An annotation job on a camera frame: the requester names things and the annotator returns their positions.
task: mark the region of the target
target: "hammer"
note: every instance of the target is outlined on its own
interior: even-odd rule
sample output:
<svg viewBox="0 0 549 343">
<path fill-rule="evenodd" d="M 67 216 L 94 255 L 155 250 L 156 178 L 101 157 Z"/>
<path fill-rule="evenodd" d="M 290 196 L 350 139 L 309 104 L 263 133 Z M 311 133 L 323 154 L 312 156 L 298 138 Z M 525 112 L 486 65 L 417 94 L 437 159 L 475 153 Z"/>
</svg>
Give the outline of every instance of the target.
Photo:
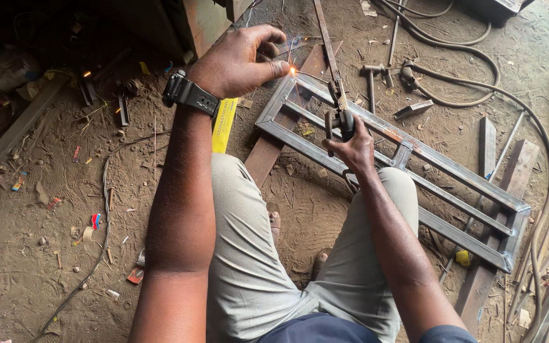
<svg viewBox="0 0 549 343">
<path fill-rule="evenodd" d="M 372 114 L 376 115 L 376 105 L 374 104 L 374 73 L 380 74 L 385 70 L 385 66 L 380 64 L 376 65 L 364 65 L 363 71 L 367 71 L 370 74 L 369 84 L 370 84 L 370 111 Z"/>
</svg>

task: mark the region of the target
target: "left arm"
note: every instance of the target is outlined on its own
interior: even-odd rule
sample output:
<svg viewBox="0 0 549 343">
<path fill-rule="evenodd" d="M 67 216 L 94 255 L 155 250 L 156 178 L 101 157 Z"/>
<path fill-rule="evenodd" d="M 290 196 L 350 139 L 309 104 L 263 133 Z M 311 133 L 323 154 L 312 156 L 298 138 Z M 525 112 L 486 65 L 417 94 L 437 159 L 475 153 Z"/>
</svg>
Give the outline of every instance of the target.
<svg viewBox="0 0 549 343">
<path fill-rule="evenodd" d="M 263 25 L 229 31 L 188 73 L 215 97 L 235 98 L 289 72 L 272 58 L 286 36 Z M 129 342 L 205 340 L 207 277 L 215 246 L 211 187 L 211 120 L 179 105 L 146 239 L 145 277 Z"/>
</svg>

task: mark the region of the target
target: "left hand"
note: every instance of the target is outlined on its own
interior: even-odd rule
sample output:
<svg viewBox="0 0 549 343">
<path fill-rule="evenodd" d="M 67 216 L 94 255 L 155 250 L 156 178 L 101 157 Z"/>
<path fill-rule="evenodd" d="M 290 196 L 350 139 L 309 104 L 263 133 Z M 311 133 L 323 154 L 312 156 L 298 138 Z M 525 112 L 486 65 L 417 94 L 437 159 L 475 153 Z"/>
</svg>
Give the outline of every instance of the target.
<svg viewBox="0 0 549 343">
<path fill-rule="evenodd" d="M 274 43 L 285 41 L 283 31 L 270 25 L 229 30 L 194 64 L 187 79 L 218 99 L 240 97 L 289 73 L 286 61 L 271 60 L 279 55 Z"/>
</svg>

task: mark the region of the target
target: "dark blue shirt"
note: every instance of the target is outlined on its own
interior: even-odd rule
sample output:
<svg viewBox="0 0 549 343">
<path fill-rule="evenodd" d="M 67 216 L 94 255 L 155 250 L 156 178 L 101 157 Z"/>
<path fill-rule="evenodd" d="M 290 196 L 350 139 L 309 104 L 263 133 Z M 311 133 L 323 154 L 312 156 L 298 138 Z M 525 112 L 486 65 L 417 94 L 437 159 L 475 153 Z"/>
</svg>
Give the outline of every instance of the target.
<svg viewBox="0 0 549 343">
<path fill-rule="evenodd" d="M 311 313 L 287 321 L 262 337 L 259 343 L 381 343 L 370 329 L 326 313 Z M 477 343 L 458 326 L 440 325 L 427 330 L 419 343 Z"/>
</svg>

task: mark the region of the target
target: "right arm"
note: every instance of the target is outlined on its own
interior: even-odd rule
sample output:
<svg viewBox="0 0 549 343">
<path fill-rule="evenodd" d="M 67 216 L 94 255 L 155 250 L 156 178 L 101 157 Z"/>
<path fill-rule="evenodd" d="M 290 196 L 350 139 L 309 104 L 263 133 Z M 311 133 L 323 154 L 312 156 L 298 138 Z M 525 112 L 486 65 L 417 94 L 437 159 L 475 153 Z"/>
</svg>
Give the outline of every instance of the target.
<svg viewBox="0 0 549 343">
<path fill-rule="evenodd" d="M 418 239 L 381 183 L 374 168 L 374 140 L 357 117 L 355 132 L 346 143 L 324 140 L 323 145 L 336 152 L 357 176 L 375 252 L 408 338 L 418 342 L 421 335 L 438 325 L 466 329 L 442 292 Z"/>
</svg>

